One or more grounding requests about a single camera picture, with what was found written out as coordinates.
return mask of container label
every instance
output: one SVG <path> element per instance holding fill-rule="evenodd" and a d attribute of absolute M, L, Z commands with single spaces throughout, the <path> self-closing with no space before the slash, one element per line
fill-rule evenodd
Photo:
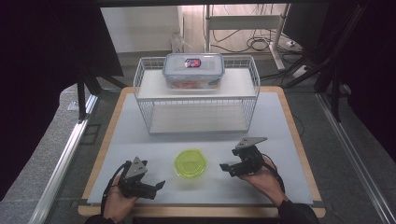
<path fill-rule="evenodd" d="M 201 66 L 201 60 L 199 59 L 186 59 L 184 62 L 186 67 L 199 67 Z"/>

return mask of metal rack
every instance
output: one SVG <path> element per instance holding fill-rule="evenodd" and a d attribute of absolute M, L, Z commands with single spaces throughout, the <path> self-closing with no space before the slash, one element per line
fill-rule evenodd
<path fill-rule="evenodd" d="M 210 5 L 205 5 L 205 33 L 211 30 L 254 30 L 254 29 L 276 29 L 274 42 L 269 44 L 269 50 L 276 63 L 277 70 L 284 71 L 285 65 L 279 57 L 277 45 L 283 26 L 288 14 L 290 4 L 286 4 L 280 15 L 257 15 L 257 16 L 210 16 Z M 210 35 L 205 39 L 205 52 L 210 52 Z"/>
<path fill-rule="evenodd" d="M 165 58 L 142 58 L 134 78 L 135 98 L 149 133 L 247 132 L 260 92 L 251 56 L 224 56 L 218 90 L 167 89 Z"/>

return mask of green bowl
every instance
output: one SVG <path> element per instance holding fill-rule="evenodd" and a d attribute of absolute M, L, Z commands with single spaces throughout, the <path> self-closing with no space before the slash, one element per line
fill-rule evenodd
<path fill-rule="evenodd" d="M 200 149 L 186 149 L 177 155 L 174 167 L 178 176 L 194 179 L 206 169 L 206 159 Z"/>

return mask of aluminum rail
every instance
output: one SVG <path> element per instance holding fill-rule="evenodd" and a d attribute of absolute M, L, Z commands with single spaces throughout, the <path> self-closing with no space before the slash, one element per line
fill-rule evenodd
<path fill-rule="evenodd" d="M 76 124 L 73 132 L 71 133 L 70 138 L 64 148 L 64 152 L 62 153 L 61 158 L 58 160 L 58 164 L 56 165 L 55 170 L 49 179 L 49 183 L 44 189 L 40 201 L 38 201 L 38 204 L 35 207 L 35 211 L 30 218 L 29 224 L 39 224 L 45 222 L 58 189 L 64 180 L 64 175 L 67 171 L 70 161 L 72 160 L 76 151 L 78 142 L 88 124 L 88 120 L 96 104 L 96 100 L 97 97 L 94 95 L 91 95 L 88 99 L 86 104 L 87 117 L 81 123 Z"/>
<path fill-rule="evenodd" d="M 358 151 L 348 138 L 342 123 L 337 122 L 337 120 L 332 116 L 332 112 L 330 110 L 330 103 L 327 100 L 325 93 L 317 93 L 317 97 L 328 120 L 330 121 L 330 124 L 332 125 L 332 128 L 334 129 L 335 134 L 341 142 L 341 145 L 343 146 L 346 155 L 352 163 L 356 174 L 358 175 L 361 183 L 363 184 L 363 187 L 365 188 L 368 196 L 370 197 L 375 207 L 375 210 L 378 212 L 380 218 L 382 219 L 382 222 L 386 224 L 396 224 L 395 216 L 392 214 L 387 200 L 382 195 L 381 190 L 379 189 L 378 185 L 375 183 L 363 161 L 361 160 Z"/>

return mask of person's left hand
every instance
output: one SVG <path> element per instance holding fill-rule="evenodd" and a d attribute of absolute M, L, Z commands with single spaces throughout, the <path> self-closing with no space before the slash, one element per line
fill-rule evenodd
<path fill-rule="evenodd" d="M 123 221 L 132 211 L 134 204 L 136 203 L 136 197 L 125 198 L 118 186 L 120 176 L 116 176 L 113 181 L 113 187 L 107 194 L 105 211 L 103 213 L 104 218 L 111 218 L 115 223 Z"/>

